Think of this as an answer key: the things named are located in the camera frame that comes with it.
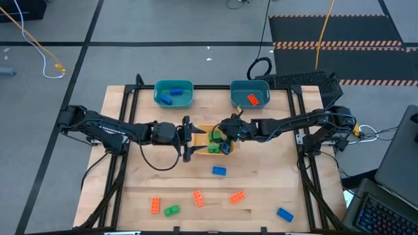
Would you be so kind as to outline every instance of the lego brick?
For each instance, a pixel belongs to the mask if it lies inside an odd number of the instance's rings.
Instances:
[[[283,208],[279,208],[279,210],[277,211],[277,215],[279,215],[289,223],[293,220],[293,215]]]
[[[193,198],[195,199],[195,204],[197,207],[201,207],[204,205],[203,196],[199,190],[193,192]]]
[[[172,100],[166,95],[161,95],[161,101],[163,101],[165,104],[172,105]]]
[[[218,174],[220,176],[226,176],[227,175],[227,169],[223,167],[214,166],[212,168],[212,174]]]
[[[181,95],[181,94],[183,94],[183,89],[180,89],[180,88],[170,89],[170,95]]]
[[[175,215],[180,212],[180,207],[178,205],[171,206],[169,208],[164,209],[164,214],[166,217]]]
[[[255,106],[258,105],[260,102],[255,98],[254,94],[248,95],[248,100],[251,103],[251,105]]]
[[[208,136],[209,136],[209,142],[213,142],[214,140],[217,140],[217,139],[222,139],[221,133],[219,131],[214,131],[213,139],[212,139],[212,133],[209,133]]]
[[[246,196],[245,196],[244,192],[239,191],[239,192],[233,194],[232,196],[230,196],[229,200],[231,201],[232,204],[237,204],[238,202],[243,200],[245,197]]]
[[[208,146],[208,152],[209,153],[219,153],[219,146]]]
[[[151,199],[151,213],[159,213],[159,201],[158,197]]]

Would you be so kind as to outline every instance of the wooden tabletop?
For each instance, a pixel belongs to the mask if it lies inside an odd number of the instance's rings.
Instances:
[[[195,124],[216,124],[237,113],[231,106],[229,90],[194,90],[193,106],[185,110],[161,109],[153,101],[153,90],[140,90],[135,123],[157,120],[181,124],[189,115]],[[310,112],[322,108],[317,87],[302,87],[305,109]],[[104,98],[102,115],[117,119],[123,97],[123,86],[109,86]],[[270,102],[260,110],[246,110],[241,117],[281,119],[290,116],[286,91],[271,90]],[[129,108],[125,120],[129,117]],[[149,161],[160,168],[173,164],[173,147],[144,146]],[[332,149],[321,149],[333,155]],[[92,149],[89,165],[103,155],[103,147]],[[229,156],[192,155],[189,163],[179,164],[168,172],[151,169],[142,159],[139,147],[131,144],[125,183],[121,199],[118,230],[167,230],[180,226],[182,231],[248,231],[258,232],[267,227],[269,232],[309,231],[308,218],[300,173],[296,167],[297,151],[293,132],[283,133],[267,142],[240,143]],[[82,224],[103,197],[110,157],[94,168],[85,180],[74,225]],[[212,174],[213,166],[227,168],[226,176]],[[346,205],[340,175],[334,159],[317,157],[317,168],[323,197],[334,213],[342,219]],[[205,205],[197,208],[193,191],[200,190]],[[229,196],[243,190],[246,198],[231,204]],[[161,198],[159,214],[150,213],[152,197]],[[314,202],[316,225],[320,227],[317,204]],[[180,206],[180,213],[165,217],[163,210]],[[106,224],[110,224],[109,204]],[[295,217],[292,223],[276,215],[279,207]]]

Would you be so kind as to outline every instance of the orange striped tape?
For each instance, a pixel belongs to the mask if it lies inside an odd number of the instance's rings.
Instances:
[[[379,41],[323,41],[321,46],[401,46],[397,40]],[[273,42],[273,46],[318,46],[317,41]]]
[[[326,15],[271,15],[270,19],[275,17],[325,17]],[[372,17],[372,16],[386,16],[384,14],[332,14],[331,17]]]
[[[406,48],[406,52],[418,52],[418,48]]]
[[[316,50],[316,46],[277,46],[276,50]],[[399,47],[347,47],[347,46],[322,46],[321,50],[361,50],[361,51],[404,51]]]
[[[340,85],[357,86],[417,86],[416,80],[340,80]]]

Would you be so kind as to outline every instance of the concrete floor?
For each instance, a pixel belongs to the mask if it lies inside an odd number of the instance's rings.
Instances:
[[[39,41],[82,42],[98,0],[55,0],[43,20],[26,22],[25,28]],[[414,0],[385,0],[406,42],[418,42]],[[225,0],[105,0],[92,41],[181,42],[258,41],[267,1],[250,1],[239,10],[229,10]],[[325,14],[329,0],[279,0],[271,14]],[[381,14],[377,0],[336,0],[335,14]],[[11,23],[0,23],[0,41],[23,40]],[[266,29],[265,41],[271,41]],[[42,77],[42,61],[32,47],[0,46],[0,65],[14,67],[15,77],[0,76],[1,146],[0,227],[12,234],[25,206],[44,154],[79,47],[49,47],[68,74],[62,80]],[[261,55],[272,58],[271,47]],[[147,84],[160,79],[189,79],[195,84],[230,84],[245,79],[257,47],[90,47],[71,97],[71,104],[100,110],[108,85],[133,83],[141,73]],[[256,67],[254,74],[265,68]],[[48,59],[48,74],[55,74]],[[360,123],[377,130],[398,124],[409,104],[418,104],[416,87],[343,86],[338,104],[351,108]],[[348,174],[379,166],[388,142],[350,146],[338,154]],[[80,180],[86,170],[90,149],[60,136],[47,169],[26,232],[63,230],[72,227],[80,196]]]

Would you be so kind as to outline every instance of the yellow connector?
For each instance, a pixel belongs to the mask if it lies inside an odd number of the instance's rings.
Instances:
[[[59,70],[61,72],[67,71],[66,69],[64,69],[62,64],[55,64],[55,68],[57,68],[57,70]]]
[[[353,134],[354,134],[355,136],[360,136],[360,126],[359,126],[359,124],[356,124],[356,125],[355,125],[355,127],[354,127],[354,129],[353,129]]]

